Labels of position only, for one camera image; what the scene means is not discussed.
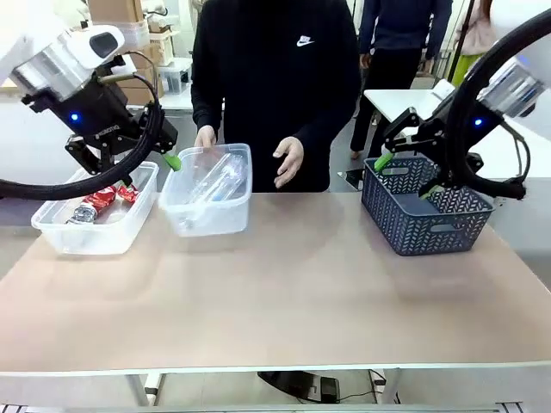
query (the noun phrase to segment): table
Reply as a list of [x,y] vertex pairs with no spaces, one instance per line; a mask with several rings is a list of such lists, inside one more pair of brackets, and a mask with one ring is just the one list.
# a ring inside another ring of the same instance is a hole
[[191,84],[188,84],[185,91],[180,95],[164,95],[159,100],[163,109],[182,110],[193,112],[193,103],[191,102]]
[[39,238],[0,283],[0,372],[138,389],[142,373],[547,365],[550,311],[490,228],[470,253],[404,258],[359,194],[256,194],[233,236],[177,238],[154,209],[124,256]]
[[[390,121],[409,107],[417,109],[422,118],[428,118],[438,106],[438,98],[431,90],[367,90],[365,96]],[[499,200],[498,210],[490,225],[517,252],[536,273],[551,285],[551,142],[533,133],[512,119],[507,119],[520,132],[532,153],[532,167],[526,186],[528,195],[522,202]],[[407,128],[412,134],[416,128]],[[496,181],[518,173],[517,153],[510,134],[501,126],[473,147],[484,159],[479,175]],[[521,149],[523,161],[525,156]]]
[[[410,107],[417,109],[419,116],[428,119],[442,101],[431,90],[366,90],[365,96],[391,122]],[[524,136],[530,147],[532,167],[529,177],[551,177],[551,142],[511,118],[507,118],[507,123]],[[410,135],[416,132],[416,127],[404,130],[405,134]],[[517,152],[513,139],[501,126],[475,145],[472,151],[479,153],[484,159],[485,166],[479,175],[486,179],[508,179],[518,173]],[[525,163],[526,157],[522,149],[521,156]]]

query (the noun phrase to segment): beige tabletop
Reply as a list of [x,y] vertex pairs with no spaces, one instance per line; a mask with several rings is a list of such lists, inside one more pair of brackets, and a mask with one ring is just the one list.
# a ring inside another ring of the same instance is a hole
[[0,326],[5,373],[551,361],[551,295],[491,229],[400,257],[359,194],[253,195],[227,237],[177,238],[155,209],[117,257],[40,238],[0,282]]

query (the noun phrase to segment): red can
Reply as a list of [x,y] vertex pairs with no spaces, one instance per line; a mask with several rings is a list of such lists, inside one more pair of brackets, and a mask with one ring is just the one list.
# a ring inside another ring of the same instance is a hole
[[133,205],[134,202],[136,202],[136,200],[138,199],[139,191],[133,184],[130,184],[129,187],[127,187],[125,184],[122,184],[119,186],[117,194],[123,200],[125,200],[126,202],[130,202]]
[[99,215],[102,211],[115,202],[117,188],[114,186],[107,187],[95,194],[88,195],[83,199],[83,204],[90,204],[96,209]]

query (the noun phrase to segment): person in background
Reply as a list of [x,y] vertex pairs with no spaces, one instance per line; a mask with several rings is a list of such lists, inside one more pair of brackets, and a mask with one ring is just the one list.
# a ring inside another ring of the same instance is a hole
[[[461,56],[455,68],[452,84],[457,88],[467,75],[470,67],[480,59],[496,42],[496,34],[493,32],[490,19],[492,0],[475,0],[473,13],[468,22],[467,35]],[[467,19],[466,13],[461,18],[461,25],[455,31],[455,43],[459,41],[461,30]]]
[[[424,70],[430,72],[446,34],[451,4],[452,0],[365,0],[360,27],[360,66],[369,71],[364,90],[410,89],[425,46]],[[374,31],[375,43],[372,43]],[[350,143],[352,159],[358,159],[364,149],[374,111],[373,104],[362,95]],[[388,121],[383,117],[368,157],[381,155],[387,126]]]
[[323,192],[331,142],[360,89],[345,0],[208,0],[197,25],[191,96],[196,146],[251,147],[255,192]]

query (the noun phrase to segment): black hoodie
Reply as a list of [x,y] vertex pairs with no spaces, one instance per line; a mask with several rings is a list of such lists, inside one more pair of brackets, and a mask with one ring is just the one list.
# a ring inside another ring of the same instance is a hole
[[195,37],[194,121],[246,143],[253,189],[274,192],[288,136],[305,157],[282,191],[329,187],[332,140],[350,120],[360,89],[356,32],[345,0],[208,0]]

